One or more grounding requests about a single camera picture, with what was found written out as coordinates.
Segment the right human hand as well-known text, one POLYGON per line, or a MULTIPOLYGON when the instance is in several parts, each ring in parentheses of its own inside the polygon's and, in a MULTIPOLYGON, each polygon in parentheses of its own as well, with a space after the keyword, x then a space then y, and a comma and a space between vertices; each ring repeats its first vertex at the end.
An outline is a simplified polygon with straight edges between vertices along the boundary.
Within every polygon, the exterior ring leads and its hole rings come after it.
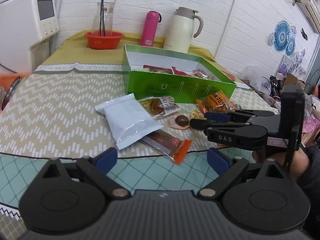
MULTIPOLYGON (((256 163, 262 163, 264 159, 257 151, 252 152, 252 157, 256 163)), ((286 153, 276 153, 270 158, 284 165, 286 153)), ((319 177, 319 163, 317 161, 317 151, 312 147, 304 147, 297 150, 292 159, 289 175, 295 181, 309 181, 319 177)))

